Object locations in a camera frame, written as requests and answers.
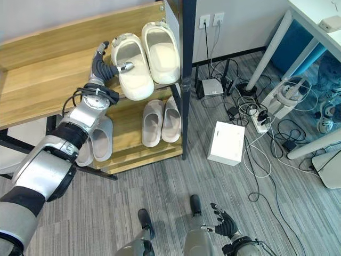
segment white box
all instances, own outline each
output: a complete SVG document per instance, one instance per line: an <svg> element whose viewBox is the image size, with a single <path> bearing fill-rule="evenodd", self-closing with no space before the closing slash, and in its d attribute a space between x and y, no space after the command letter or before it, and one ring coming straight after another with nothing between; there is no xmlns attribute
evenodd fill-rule
<svg viewBox="0 0 341 256"><path fill-rule="evenodd" d="M245 127L217 122L213 131L208 160L235 166L241 162Z"/></svg>

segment wooden board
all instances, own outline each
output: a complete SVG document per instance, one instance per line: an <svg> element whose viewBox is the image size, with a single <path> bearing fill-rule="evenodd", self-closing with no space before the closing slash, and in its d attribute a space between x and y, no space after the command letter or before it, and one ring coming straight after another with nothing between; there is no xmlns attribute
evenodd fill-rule
<svg viewBox="0 0 341 256"><path fill-rule="evenodd" d="M108 110L107 116L113 120L113 152L142 146L142 117L148 101L166 100L172 95L171 90L156 91L152 96L139 102L125 101Z"/></svg>
<svg viewBox="0 0 341 256"><path fill-rule="evenodd" d="M142 144L142 117L148 101L161 99L166 103L172 95L170 88L155 91L151 97L139 101L123 101L108 110L107 116L113 120L113 154L104 162L94 162L94 168L110 169L110 173L117 173L141 165L160 161L182 154L181 138L175 143L160 143L148 148Z"/></svg>
<svg viewBox="0 0 341 256"><path fill-rule="evenodd" d="M111 42L123 33L140 36L144 24L165 17L165 11L160 10L161 5L163 2L156 2L98 15L5 42L0 46L0 68L11 70L91 49L103 41Z"/></svg>
<svg viewBox="0 0 341 256"><path fill-rule="evenodd" d="M92 56L97 47L12 69L1 77L0 130L61 113L64 102L88 81ZM118 79L107 86L125 98ZM155 85L155 89L167 85ZM66 110L72 108L71 102Z"/></svg>
<svg viewBox="0 0 341 256"><path fill-rule="evenodd" d="M172 144L168 144L168 147L164 147L165 150L160 150L158 146L154 148L146 148L144 150L139 151L139 153L132 152L130 154L130 149L127 152L122 152L121 157L116 158L116 154L112 155L112 160L110 161L110 165L107 166L104 170L110 174L126 171L132 168L137 168L139 166L143 166L146 164L154 163L157 161L161 161L170 157L179 156L182 154L181 147L181 139L176 142L175 146L171 146Z"/></svg>

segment white cable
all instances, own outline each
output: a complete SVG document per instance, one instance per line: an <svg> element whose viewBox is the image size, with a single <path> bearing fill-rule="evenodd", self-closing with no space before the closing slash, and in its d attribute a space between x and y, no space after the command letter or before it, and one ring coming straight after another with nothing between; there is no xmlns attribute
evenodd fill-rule
<svg viewBox="0 0 341 256"><path fill-rule="evenodd" d="M251 142L251 143L244 149L244 152L243 152L243 163L244 163L245 168L249 171L249 173L251 173L252 175L254 175L254 176L256 176L257 178L260 178L260 179L266 178L266 177L268 177L268 176L271 174L271 163L270 163L269 158L266 156L266 154L265 154L263 151L261 151L259 148L255 147L255 146L253 146L253 143L255 143L257 140L259 140L261 137L263 137L264 134L265 134L265 133L263 133L261 136L259 136L257 139L255 139L253 142ZM258 175L256 175L255 173L253 173L252 171L250 171L249 167L246 165L246 162L245 162L245 152L246 152L247 148L250 147L250 146L252 146L252 147L254 147L255 149L257 149L259 152L261 152L261 153L266 157L267 162L269 163L270 170L269 170L268 173L266 173L265 176L258 176Z"/></svg>
<svg viewBox="0 0 341 256"><path fill-rule="evenodd" d="M290 83L290 84L296 84L294 82L291 82L291 81L286 81L286 83ZM316 97L316 103L315 103L315 106L311 109L298 109L298 108L293 108L293 110L297 110L297 111L300 111L300 112L309 112L311 110L314 110L316 108L316 106L318 105L319 103L319 97L318 95L316 94L316 92L312 89L312 84L310 85L310 87L308 86L305 86L305 85L300 85L304 88L308 88L309 90L307 91L307 93L304 95L304 97L302 98L302 100L300 100L296 105L300 104L301 102L303 102L309 95L310 92L313 92L315 94L315 97Z"/></svg>
<svg viewBox="0 0 341 256"><path fill-rule="evenodd" d="M296 168L296 167L294 167L294 166L291 166L291 165L289 165L289 164L286 164L286 163L282 162L279 158L277 158L277 152L276 152L276 146L275 146L275 139L274 139L274 133L273 133L272 126L270 126L270 129L271 129L271 133L272 133L272 143L273 143L273 148L274 148L274 150L275 150L275 157L276 157L276 159L277 159L280 163L282 163L282 164L284 164L284 165L286 165L286 166L288 166L288 167L291 167L291 168L293 168L293 169L296 169L296 170L299 170L299 171L301 171L301 172L305 172L305 173L308 173L308 174L311 174L311 175L314 175L314 176L320 178L320 176L318 176L318 175L315 174L315 173L303 171L303 170L301 170L301 169L299 169L299 168Z"/></svg>
<svg viewBox="0 0 341 256"><path fill-rule="evenodd" d="M221 26L221 24L220 24L220 22L218 22L218 28L219 28L219 31L218 31L218 37L217 37L217 40L215 41L215 43L213 44L213 47L212 47L212 51L211 51L211 55L210 55L210 65L211 65L211 67L213 68L213 70L215 70L216 72L218 72L220 75L222 75L223 76L223 74L222 73L220 73L220 71L219 70L217 70L215 67L213 67L213 65L212 65L212 55L213 55L213 51L214 51L214 48L215 48L215 46L217 45L217 43L218 43L218 41L219 41L219 36L220 36L220 26Z"/></svg>

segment white slipper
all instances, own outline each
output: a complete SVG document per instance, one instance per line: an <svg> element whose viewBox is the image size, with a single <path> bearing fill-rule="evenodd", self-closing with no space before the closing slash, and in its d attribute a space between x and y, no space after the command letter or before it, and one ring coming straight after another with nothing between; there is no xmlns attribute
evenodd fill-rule
<svg viewBox="0 0 341 256"><path fill-rule="evenodd" d="M166 103L164 123L161 137L168 143L177 141L181 134L181 116L177 110L174 97L171 96Z"/></svg>
<svg viewBox="0 0 341 256"><path fill-rule="evenodd" d="M111 60L114 65L130 61L134 68L118 76L125 96L130 100L143 100L154 91L147 59L140 39L131 33L122 34L111 44Z"/></svg>
<svg viewBox="0 0 341 256"><path fill-rule="evenodd" d="M142 143L155 147L161 138L161 128L165 105L161 100L149 101L144 107L142 120Z"/></svg>
<svg viewBox="0 0 341 256"><path fill-rule="evenodd" d="M92 145L90 137L85 141L83 146L79 150L79 155L76 159L76 163L83 167L88 166L94 161L94 156L92 153Z"/></svg>
<svg viewBox="0 0 341 256"><path fill-rule="evenodd" d="M149 22L142 29L142 44L151 76L159 84L172 84L180 78L180 57L169 25Z"/></svg>
<svg viewBox="0 0 341 256"><path fill-rule="evenodd" d="M92 143L92 152L96 161L103 162L108 160L112 154L112 120L107 117L101 117L98 126L90 135Z"/></svg>

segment wall socket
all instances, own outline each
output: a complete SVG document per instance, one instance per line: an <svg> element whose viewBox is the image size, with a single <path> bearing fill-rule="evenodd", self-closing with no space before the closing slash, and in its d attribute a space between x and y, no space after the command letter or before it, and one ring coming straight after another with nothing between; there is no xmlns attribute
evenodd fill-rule
<svg viewBox="0 0 341 256"><path fill-rule="evenodd" d="M199 22L199 29L205 28L204 22L206 22L206 27L209 27L210 18L211 18L210 14L201 16Z"/></svg>
<svg viewBox="0 0 341 256"><path fill-rule="evenodd" d="M223 23L223 20L224 20L224 15L225 13L221 12L221 13L216 13L214 15L214 18L213 18L213 27L214 26L218 26L218 21L220 21L220 25Z"/></svg>

